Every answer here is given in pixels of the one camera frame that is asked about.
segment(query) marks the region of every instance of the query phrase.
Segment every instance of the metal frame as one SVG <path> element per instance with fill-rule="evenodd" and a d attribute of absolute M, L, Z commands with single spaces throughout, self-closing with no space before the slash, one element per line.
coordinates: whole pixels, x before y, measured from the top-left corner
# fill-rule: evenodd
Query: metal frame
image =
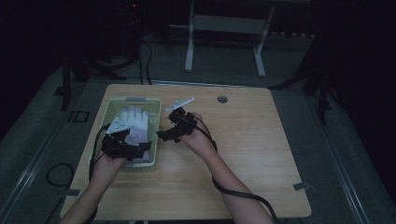
<path fill-rule="evenodd" d="M 192 61 L 194 57 L 194 30 L 210 30 L 222 32 L 234 32 L 243 34 L 260 35 L 259 44 L 253 49 L 259 77 L 265 77 L 264 65 L 262 62 L 262 47 L 268 35 L 271 20 L 274 16 L 275 7 L 271 7 L 266 20 L 254 20 L 231 17 L 217 17 L 206 15 L 194 15 L 194 0 L 190 1 L 190 25 L 189 25 L 189 45 L 187 47 L 186 72 L 192 71 Z"/>

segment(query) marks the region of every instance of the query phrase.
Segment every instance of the white glove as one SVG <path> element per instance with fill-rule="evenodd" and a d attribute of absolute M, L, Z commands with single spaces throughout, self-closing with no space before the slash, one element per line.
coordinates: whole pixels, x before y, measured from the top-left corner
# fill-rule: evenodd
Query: white glove
<path fill-rule="evenodd" d="M 139 146 L 139 143 L 149 141 L 149 112 L 142 112 L 141 107 L 131 105 L 127 111 L 121 111 L 121 119 L 130 126 L 129 134 L 125 137 L 127 144 Z"/>

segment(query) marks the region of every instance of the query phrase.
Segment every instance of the finger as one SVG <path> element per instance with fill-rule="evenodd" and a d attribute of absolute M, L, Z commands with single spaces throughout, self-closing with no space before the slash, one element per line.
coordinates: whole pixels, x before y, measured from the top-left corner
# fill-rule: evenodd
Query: finger
<path fill-rule="evenodd" d="M 134 109 L 134 118 L 139 121 L 143 120 L 142 108 L 137 107 Z"/>
<path fill-rule="evenodd" d="M 199 119 L 200 121 L 203 120 L 203 119 L 202 119 L 202 116 L 201 116 L 200 114 L 195 113 L 195 112 L 191 112 L 191 114 L 192 114 L 196 119 Z"/>
<path fill-rule="evenodd" d="M 143 112 L 143 123 L 149 125 L 149 112 L 146 110 Z"/>
<path fill-rule="evenodd" d="M 128 122 L 128 110 L 127 109 L 121 110 L 121 120 L 123 122 Z"/>
<path fill-rule="evenodd" d="M 129 119 L 134 119 L 134 106 L 129 106 L 128 107 L 128 111 L 129 111 Z"/>

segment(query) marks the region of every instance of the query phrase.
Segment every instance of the black cable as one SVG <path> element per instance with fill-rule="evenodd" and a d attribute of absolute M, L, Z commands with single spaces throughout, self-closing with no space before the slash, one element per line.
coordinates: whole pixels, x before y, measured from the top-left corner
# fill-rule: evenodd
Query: black cable
<path fill-rule="evenodd" d="M 92 178 L 93 166 L 99 161 L 99 159 L 102 158 L 103 155 L 105 155 L 105 153 L 104 153 L 104 154 L 103 154 L 101 157 L 99 157 L 97 160 L 96 160 L 96 158 L 95 158 L 95 157 L 96 157 L 96 150 L 97 150 L 97 143 L 98 143 L 98 141 L 99 141 L 100 134 L 102 133 L 102 131 L 107 130 L 108 127 L 110 127 L 110 124 L 107 124 L 107 125 L 103 126 L 103 127 L 99 130 L 99 132 L 96 134 L 96 137 L 95 137 L 95 144 L 94 144 L 94 146 L 93 146 L 93 151 L 92 151 L 92 155 L 91 155 L 91 158 L 90 158 L 90 171 L 89 171 L 89 180 L 90 180 L 90 181 L 91 181 L 91 178 Z"/>
<path fill-rule="evenodd" d="M 213 141 L 212 136 L 210 135 L 209 130 L 207 129 L 206 125 L 204 124 L 204 122 L 203 122 L 201 119 L 198 119 L 198 120 L 200 120 L 200 121 L 204 124 L 204 126 L 205 126 L 206 129 L 207 129 L 207 132 L 205 132 L 204 130 L 202 130 L 201 128 L 199 128 L 196 124 L 191 123 L 190 121 L 188 121 L 188 120 L 186 120 L 186 119 L 183 119 L 183 118 L 180 118 L 180 117 L 177 117 L 177 118 L 178 118 L 178 119 L 182 119 L 183 121 L 189 123 L 189 124 L 192 125 L 194 128 L 196 128 L 198 131 L 200 131 L 201 133 L 203 133 L 203 134 L 209 139 L 209 141 L 213 144 L 213 147 L 215 148 L 215 150 L 218 151 L 218 147 L 217 147 L 217 145 L 216 145 L 216 142 Z M 266 201 L 263 197 L 261 197 L 261 196 L 259 196 L 259 195 L 251 194 L 251 193 L 245 193 L 245 192 L 240 192 L 240 191 L 225 189 L 225 188 L 223 188 L 223 187 L 215 180 L 215 178 L 213 178 L 213 176 L 212 176 L 212 182 L 213 182 L 213 185 L 216 187 L 216 189 L 218 189 L 219 191 L 221 191 L 221 192 L 223 192 L 223 193 L 226 193 L 226 194 L 229 194 L 229 195 L 233 195 L 233 196 L 236 196 L 236 197 L 247 198 L 247 199 L 253 199 L 253 200 L 256 200 L 256 201 L 259 201 L 259 202 L 265 204 L 265 206 L 267 206 L 268 210 L 270 211 L 271 216 L 272 216 L 273 219 L 274 219 L 274 222 L 277 223 L 277 224 L 280 223 L 279 220 L 278 220 L 278 218 L 277 218 L 277 216 L 276 216 L 276 213 L 275 213 L 274 208 L 273 208 L 272 205 L 269 204 L 268 201 Z"/>
<path fill-rule="evenodd" d="M 152 85 L 152 81 L 151 81 L 151 78 L 150 78 L 150 76 L 149 76 L 149 63 L 150 63 L 150 61 L 151 61 L 152 48 L 149 46 L 149 44 L 147 44 L 147 43 L 144 42 L 144 41 L 142 41 L 141 43 L 142 43 L 143 45 L 145 45 L 145 46 L 148 47 L 148 49 L 149 49 L 149 56 L 148 56 L 148 62 L 146 63 L 146 65 L 143 65 L 143 63 L 142 63 L 142 58 L 141 58 L 141 56 L 140 56 L 140 53 L 138 53 L 138 55 L 137 55 L 137 60 L 139 61 L 139 68 L 140 68 L 140 71 L 139 71 L 140 83 L 143 85 L 143 72 L 145 72 L 145 73 L 146 73 L 146 78 L 147 78 L 148 84 L 149 84 L 149 85 Z"/>
<path fill-rule="evenodd" d="M 69 178 L 69 181 L 68 181 L 67 183 L 58 184 L 58 183 L 53 182 L 53 181 L 50 179 L 50 174 L 51 174 L 51 172 L 52 172 L 55 168 L 60 167 L 60 166 L 66 166 L 66 167 L 69 168 L 69 170 L 70 170 L 70 178 Z M 52 166 L 52 167 L 47 171 L 47 173 L 46 173 L 46 180 L 47 180 L 47 182 L 48 182 L 50 185 L 52 185 L 52 186 L 55 186 L 55 187 L 66 187 L 66 189 L 69 189 L 69 188 L 70 188 L 70 185 L 72 184 L 74 174 L 75 174 L 75 171 L 74 171 L 73 167 L 72 167 L 70 164 L 68 164 L 68 163 L 66 163 L 66 162 L 60 162 L 60 163 L 55 164 L 54 166 Z M 61 203 L 62 203 L 63 200 L 64 200 L 64 197 L 61 198 L 61 199 L 59 199 L 59 201 L 56 203 L 55 207 L 54 207 L 54 208 L 52 209 L 52 211 L 49 213 L 49 216 L 47 217 L 47 220 L 46 220 L 45 223 L 49 223 L 49 222 L 50 222 L 50 219 L 53 217 L 53 215 L 55 214 L 55 211 L 58 209 L 59 205 L 61 205 Z"/>
<path fill-rule="evenodd" d="M 142 41 L 142 44 L 147 46 L 149 49 L 149 56 L 148 56 L 148 62 L 146 64 L 146 77 L 148 79 L 148 84 L 152 85 L 151 78 L 149 77 L 149 62 L 151 61 L 151 56 L 152 56 L 152 48 L 147 44 L 145 41 Z"/>

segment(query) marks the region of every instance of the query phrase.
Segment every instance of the black device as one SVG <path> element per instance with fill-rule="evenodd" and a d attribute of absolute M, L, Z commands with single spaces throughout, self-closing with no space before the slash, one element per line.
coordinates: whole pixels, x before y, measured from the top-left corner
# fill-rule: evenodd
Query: black device
<path fill-rule="evenodd" d="M 194 116 L 190 112 L 186 113 L 182 107 L 172 111 L 168 118 L 175 123 L 175 127 L 167 131 L 157 132 L 158 137 L 164 142 L 168 140 L 179 142 L 178 138 L 184 134 L 191 134 L 197 123 Z"/>
<path fill-rule="evenodd" d="M 143 158 L 145 151 L 151 147 L 151 142 L 139 143 L 139 146 L 131 146 L 124 142 L 129 130 L 118 133 L 107 133 L 102 141 L 101 150 L 111 159 L 126 158 L 132 161 L 136 158 Z"/>

